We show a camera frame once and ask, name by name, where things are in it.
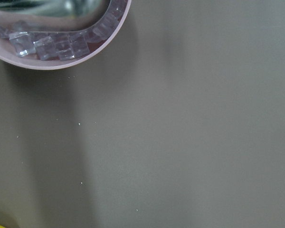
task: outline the pink container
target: pink container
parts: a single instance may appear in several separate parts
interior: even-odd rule
[[[90,53],[89,55],[85,57],[71,59],[67,61],[60,61],[60,60],[41,61],[39,59],[30,59],[30,58],[25,58],[25,57],[22,58],[22,57],[16,56],[14,47],[7,40],[0,38],[0,59],[7,63],[13,64],[19,67],[35,69],[35,70],[63,69],[63,68],[71,67],[79,63],[82,63],[92,58],[93,56],[97,55],[114,39],[114,37],[120,30],[121,26],[123,25],[128,15],[131,2],[132,0],[128,0],[125,12],[120,20],[120,23],[118,24],[117,28],[113,32],[113,34],[100,47],[98,47],[95,51],[93,51],[92,53]]]

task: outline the gray table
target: gray table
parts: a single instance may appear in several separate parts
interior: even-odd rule
[[[285,1],[135,0],[98,56],[0,61],[8,228],[285,228]]]

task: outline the gray surface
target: gray surface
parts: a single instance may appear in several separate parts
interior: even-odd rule
[[[0,61],[0,223],[285,228],[285,1],[136,0],[81,65]]]

